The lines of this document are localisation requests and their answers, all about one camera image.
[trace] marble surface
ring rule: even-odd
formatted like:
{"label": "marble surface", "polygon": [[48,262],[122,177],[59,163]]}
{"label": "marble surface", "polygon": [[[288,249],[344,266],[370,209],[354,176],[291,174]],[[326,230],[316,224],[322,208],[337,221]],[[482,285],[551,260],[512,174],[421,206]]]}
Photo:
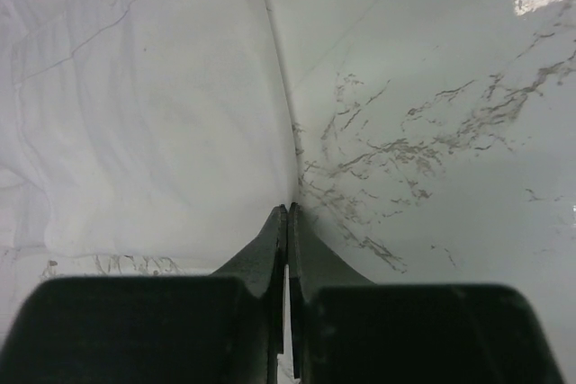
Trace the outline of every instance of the marble surface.
{"label": "marble surface", "polygon": [[575,0],[267,0],[300,202],[379,282],[495,281],[576,381]]}

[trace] fabric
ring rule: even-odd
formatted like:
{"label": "fabric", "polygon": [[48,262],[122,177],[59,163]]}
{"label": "fabric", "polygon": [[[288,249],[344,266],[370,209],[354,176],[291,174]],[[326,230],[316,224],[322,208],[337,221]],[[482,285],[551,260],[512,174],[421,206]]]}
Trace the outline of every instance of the fabric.
{"label": "fabric", "polygon": [[292,200],[264,0],[3,2],[1,245],[217,265]]}

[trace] white marble table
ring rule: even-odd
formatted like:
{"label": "white marble table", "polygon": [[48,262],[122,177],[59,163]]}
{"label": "white marble table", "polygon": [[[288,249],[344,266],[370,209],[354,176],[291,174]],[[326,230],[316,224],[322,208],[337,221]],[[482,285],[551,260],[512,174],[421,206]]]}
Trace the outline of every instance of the white marble table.
{"label": "white marble table", "polygon": [[301,204],[381,282],[495,281],[576,381],[575,0],[267,0]]}

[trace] folded cloth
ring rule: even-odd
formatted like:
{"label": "folded cloth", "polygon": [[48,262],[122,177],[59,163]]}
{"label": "folded cloth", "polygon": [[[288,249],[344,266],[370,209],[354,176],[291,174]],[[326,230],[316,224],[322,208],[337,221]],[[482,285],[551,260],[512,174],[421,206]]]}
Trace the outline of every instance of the folded cloth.
{"label": "folded cloth", "polygon": [[[63,255],[225,262],[296,188],[264,0],[60,9],[12,46],[12,94],[0,94],[24,156],[13,171],[47,199],[33,206],[48,213],[41,241]],[[37,242],[13,241],[25,243]]]}

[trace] white cloth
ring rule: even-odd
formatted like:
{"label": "white cloth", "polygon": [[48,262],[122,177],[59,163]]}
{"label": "white cloth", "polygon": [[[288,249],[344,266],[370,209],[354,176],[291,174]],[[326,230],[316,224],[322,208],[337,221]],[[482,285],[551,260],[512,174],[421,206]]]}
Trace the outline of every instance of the white cloth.
{"label": "white cloth", "polygon": [[36,227],[2,245],[218,264],[291,201],[264,0],[47,2],[3,5],[26,36],[0,47],[0,224]]}

